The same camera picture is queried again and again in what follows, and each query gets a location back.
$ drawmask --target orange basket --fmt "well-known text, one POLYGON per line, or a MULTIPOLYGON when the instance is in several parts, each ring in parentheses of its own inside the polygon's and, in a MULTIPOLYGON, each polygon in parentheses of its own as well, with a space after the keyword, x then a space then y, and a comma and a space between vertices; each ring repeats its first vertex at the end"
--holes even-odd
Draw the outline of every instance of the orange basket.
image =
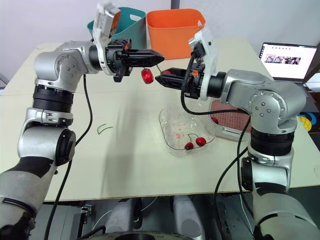
POLYGON ((189 39, 201 30, 206 20, 195 9, 169 9, 146 15, 151 47, 165 59, 189 58, 189 39))

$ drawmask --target teal plastic bin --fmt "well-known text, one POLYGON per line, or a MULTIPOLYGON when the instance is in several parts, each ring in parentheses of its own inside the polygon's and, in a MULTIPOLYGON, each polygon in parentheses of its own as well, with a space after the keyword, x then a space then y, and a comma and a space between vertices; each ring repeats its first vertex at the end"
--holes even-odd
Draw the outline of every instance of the teal plastic bin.
MULTIPOLYGON (((132 49, 147 48, 146 13, 131 7, 119 7, 120 20, 115 34, 111 39, 131 39, 132 49)), ((87 28, 92 36, 94 21, 87 28)))

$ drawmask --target cherry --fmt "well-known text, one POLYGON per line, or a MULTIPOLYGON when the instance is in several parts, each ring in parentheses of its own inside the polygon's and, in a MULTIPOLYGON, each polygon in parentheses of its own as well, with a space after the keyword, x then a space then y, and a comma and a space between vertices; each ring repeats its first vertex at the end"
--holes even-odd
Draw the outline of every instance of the cherry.
POLYGON ((211 120, 212 120, 215 124, 219 124, 218 119, 216 119, 214 116, 213 116, 213 117, 211 117, 211 120))
POLYGON ((171 74, 171 72, 169 70, 164 70, 162 74, 171 74))
POLYGON ((141 77, 145 84, 150 84, 154 81, 154 76, 149 68, 144 68, 141 71, 141 77))
POLYGON ((186 145, 184 145, 185 150, 190 150, 194 148, 194 144, 192 142, 187 142, 186 145))
POLYGON ((205 140, 204 137, 197 137, 195 140, 195 143, 198 144, 200 147, 202 147, 207 143, 207 141, 205 140))

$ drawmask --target white table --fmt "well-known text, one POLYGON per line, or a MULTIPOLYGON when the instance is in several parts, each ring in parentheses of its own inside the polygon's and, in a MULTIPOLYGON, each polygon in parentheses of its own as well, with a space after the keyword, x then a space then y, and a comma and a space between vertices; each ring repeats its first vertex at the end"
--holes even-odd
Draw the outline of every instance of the white table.
MULTIPOLYGON (((249 43, 244 39, 217 39, 217 69, 256 71, 270 78, 249 43)), ((42 44, 31 53, 0 96, 0 172, 18 162, 17 142, 26 108, 32 105, 35 57, 54 50, 58 44, 42 44)), ((186 68, 188 59, 167 60, 159 67, 186 68)), ((152 72, 159 71, 153 67, 152 72)), ((168 153, 159 125, 160 110, 180 106, 180 92, 157 82, 143 83, 141 69, 134 69, 122 83, 103 73, 87 75, 93 110, 89 133, 76 148, 72 168, 61 200, 88 200, 136 196, 212 193, 226 166, 236 157, 237 143, 216 137, 196 157, 175 157, 168 153), (97 134, 101 124, 113 126, 97 134)), ((74 95, 71 129, 79 137, 89 122, 82 82, 74 95)), ((320 184, 320 152, 298 122, 293 142, 292 187, 320 184)), ((66 165, 58 168, 46 201, 55 199, 66 165)), ((225 176, 220 192, 237 192, 233 167, 225 176)))

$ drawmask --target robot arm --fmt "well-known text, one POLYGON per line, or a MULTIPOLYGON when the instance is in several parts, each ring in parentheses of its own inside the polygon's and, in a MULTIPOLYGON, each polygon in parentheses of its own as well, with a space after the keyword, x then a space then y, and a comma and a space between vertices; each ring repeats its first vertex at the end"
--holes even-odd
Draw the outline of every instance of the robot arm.
POLYGON ((33 105, 26 111, 18 142, 19 163, 0 174, 0 238, 26 239, 49 189, 57 167, 72 160, 76 134, 73 122, 74 92, 84 74, 103 70, 115 82, 129 76, 133 67, 152 67, 164 60, 153 50, 131 49, 130 39, 114 34, 120 10, 99 3, 91 41, 70 41, 44 52, 34 62, 33 105))
POLYGON ((219 98, 250 114, 251 140, 248 157, 242 159, 241 178, 242 186, 253 191, 255 239, 320 239, 320 231, 304 207, 287 195, 296 115, 306 104, 304 93, 294 83, 276 82, 257 72, 215 72, 215 66, 210 66, 217 62, 214 42, 206 28, 189 41, 197 61, 190 72, 170 68, 155 79, 180 90, 188 75, 185 97, 219 98))

